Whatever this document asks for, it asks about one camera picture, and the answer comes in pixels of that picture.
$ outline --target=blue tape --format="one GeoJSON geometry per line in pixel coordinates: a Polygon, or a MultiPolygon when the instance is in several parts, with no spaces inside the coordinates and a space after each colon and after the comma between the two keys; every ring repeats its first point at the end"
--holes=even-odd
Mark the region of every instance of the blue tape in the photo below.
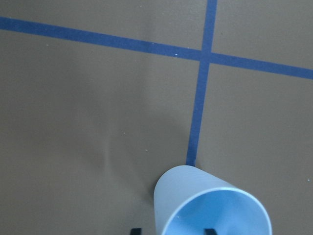
{"type": "Polygon", "coordinates": [[[191,129],[187,150],[186,165],[195,166],[203,106],[205,100],[206,84],[208,81],[210,57],[213,43],[215,15],[217,8],[217,0],[208,0],[206,7],[204,32],[202,40],[201,59],[199,64],[198,81],[196,89],[196,97],[194,110],[191,121],[191,129]]]}
{"type": "Polygon", "coordinates": [[[310,69],[276,64],[276,63],[266,62],[266,61],[246,59],[246,58],[241,58],[241,57],[236,57],[236,56],[231,56],[231,55],[212,53],[211,63],[238,67],[238,68],[243,68],[243,69],[249,69],[249,70],[272,72],[272,73],[277,73],[277,74],[282,74],[282,75],[313,79],[313,70],[310,70],[310,69]]]}
{"type": "Polygon", "coordinates": [[[196,49],[146,42],[44,23],[10,19],[6,17],[0,17],[0,29],[107,47],[134,50],[151,54],[165,55],[188,60],[199,61],[201,55],[201,51],[196,49]]]}

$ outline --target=plastic cup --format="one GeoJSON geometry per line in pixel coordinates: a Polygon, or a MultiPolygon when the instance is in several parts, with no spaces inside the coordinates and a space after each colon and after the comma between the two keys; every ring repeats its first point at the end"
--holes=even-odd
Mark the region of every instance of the plastic cup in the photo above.
{"type": "Polygon", "coordinates": [[[251,194],[189,165],[165,172],[156,184],[157,235],[272,235],[269,216],[251,194]]]}

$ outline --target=black object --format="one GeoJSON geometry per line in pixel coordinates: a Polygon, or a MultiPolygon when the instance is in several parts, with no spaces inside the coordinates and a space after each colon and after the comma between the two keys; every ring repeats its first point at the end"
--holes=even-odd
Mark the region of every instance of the black object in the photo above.
{"type": "Polygon", "coordinates": [[[204,234],[205,235],[217,235],[214,229],[204,229],[204,234]]]}
{"type": "Polygon", "coordinates": [[[130,235],[141,235],[141,228],[132,229],[130,235]]]}
{"type": "MultiPolygon", "coordinates": [[[[214,229],[204,229],[205,235],[217,235],[214,229]]],[[[130,235],[141,235],[141,228],[132,229],[130,235]]]]}

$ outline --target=light blue cup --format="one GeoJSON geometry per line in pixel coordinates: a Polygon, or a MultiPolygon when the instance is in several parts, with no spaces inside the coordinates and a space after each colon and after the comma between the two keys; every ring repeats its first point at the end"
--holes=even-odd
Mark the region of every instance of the light blue cup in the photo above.
{"type": "Polygon", "coordinates": [[[269,216],[251,194],[188,165],[165,172],[156,184],[157,235],[272,235],[269,216]]]}

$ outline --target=gray surface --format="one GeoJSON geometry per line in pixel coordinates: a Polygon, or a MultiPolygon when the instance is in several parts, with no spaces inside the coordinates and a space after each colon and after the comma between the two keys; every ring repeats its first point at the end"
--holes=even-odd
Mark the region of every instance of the gray surface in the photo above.
{"type": "Polygon", "coordinates": [[[201,48],[206,0],[3,0],[0,15],[201,48]]]}
{"type": "Polygon", "coordinates": [[[273,234],[312,234],[313,82],[218,65],[209,77],[197,166],[254,194],[273,234]]]}
{"type": "Polygon", "coordinates": [[[313,69],[313,1],[219,0],[213,51],[313,69]]]}
{"type": "MultiPolygon", "coordinates": [[[[200,48],[206,1],[1,1],[0,15],[200,48]]],[[[217,53],[312,67],[312,2],[218,1],[217,53]]],[[[198,62],[0,31],[0,234],[154,234],[198,62]]],[[[211,65],[197,166],[312,234],[313,82],[211,65]]]]}
{"type": "Polygon", "coordinates": [[[0,234],[154,234],[198,62],[1,32],[0,234]]]}

